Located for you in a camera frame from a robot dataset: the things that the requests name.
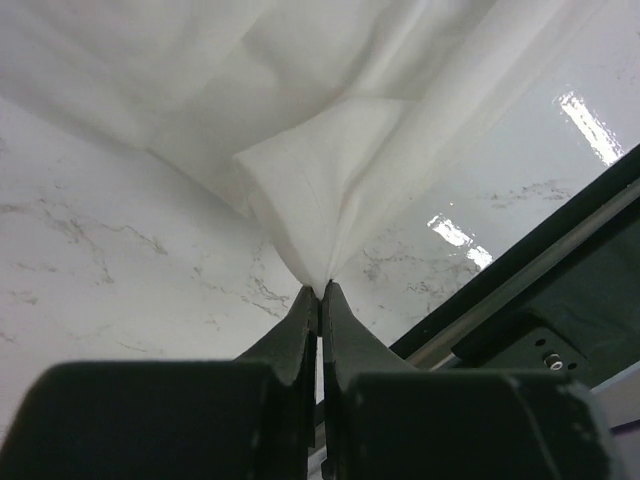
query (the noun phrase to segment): black plastic part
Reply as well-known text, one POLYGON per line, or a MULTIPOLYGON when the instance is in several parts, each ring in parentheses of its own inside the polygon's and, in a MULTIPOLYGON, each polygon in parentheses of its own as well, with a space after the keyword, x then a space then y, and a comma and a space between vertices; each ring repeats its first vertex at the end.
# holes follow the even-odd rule
POLYGON ((330 282, 321 308, 322 353, 324 368, 324 417, 327 439, 327 460, 323 475, 328 478, 349 478, 349 439, 344 425, 345 392, 362 373, 399 373, 414 370, 353 315, 340 285, 330 282))
POLYGON ((626 478, 587 389, 561 375, 368 374, 345 403, 341 479, 626 478))
MULTIPOLYGON (((333 283, 322 328, 325 480, 625 478, 589 391, 568 376, 419 371, 353 316, 333 283)), ((547 346, 566 346, 544 334, 547 346)), ((532 348, 544 349, 538 340, 532 348)))
POLYGON ((313 439, 317 299, 235 362, 55 367, 28 393, 0 478, 306 478, 313 439))

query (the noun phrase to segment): white marble countertop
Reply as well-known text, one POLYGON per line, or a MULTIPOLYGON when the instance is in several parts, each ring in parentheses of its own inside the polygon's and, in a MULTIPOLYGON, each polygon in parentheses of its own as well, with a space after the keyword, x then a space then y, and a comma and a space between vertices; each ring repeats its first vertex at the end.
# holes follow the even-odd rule
MULTIPOLYGON (((337 281, 383 341, 640 143, 638 18, 610 2, 348 264, 337 281)), ((54 363, 232 358, 283 317, 299 285, 256 225, 163 161, 54 127, 15 101, 0 99, 0 436, 54 363)))

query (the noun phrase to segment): marble surface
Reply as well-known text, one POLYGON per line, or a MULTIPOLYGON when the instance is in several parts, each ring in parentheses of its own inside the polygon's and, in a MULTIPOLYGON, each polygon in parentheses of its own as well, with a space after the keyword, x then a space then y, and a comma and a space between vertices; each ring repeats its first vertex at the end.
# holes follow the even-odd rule
MULTIPOLYGON (((384 342, 640 143, 635 5, 609 2, 339 275, 384 342)), ((299 285, 255 224, 163 161, 15 101, 0 99, 0 436, 54 363, 232 358, 283 317, 299 285)))

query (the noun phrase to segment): white fabric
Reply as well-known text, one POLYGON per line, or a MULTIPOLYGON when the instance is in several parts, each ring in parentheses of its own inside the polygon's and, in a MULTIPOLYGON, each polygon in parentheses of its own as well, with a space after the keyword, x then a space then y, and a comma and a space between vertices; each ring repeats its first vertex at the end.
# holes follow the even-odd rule
POLYGON ((604 0, 2 0, 0 88, 174 163, 321 295, 604 0))

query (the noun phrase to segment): screw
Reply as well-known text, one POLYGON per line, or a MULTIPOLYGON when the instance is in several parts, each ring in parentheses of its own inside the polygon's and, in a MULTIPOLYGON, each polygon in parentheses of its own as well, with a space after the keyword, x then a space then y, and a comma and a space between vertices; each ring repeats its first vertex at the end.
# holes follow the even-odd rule
POLYGON ((549 368, 549 370, 553 370, 554 372, 556 370, 560 370, 564 366, 560 355, 557 353, 550 353, 544 357, 544 364, 549 368))

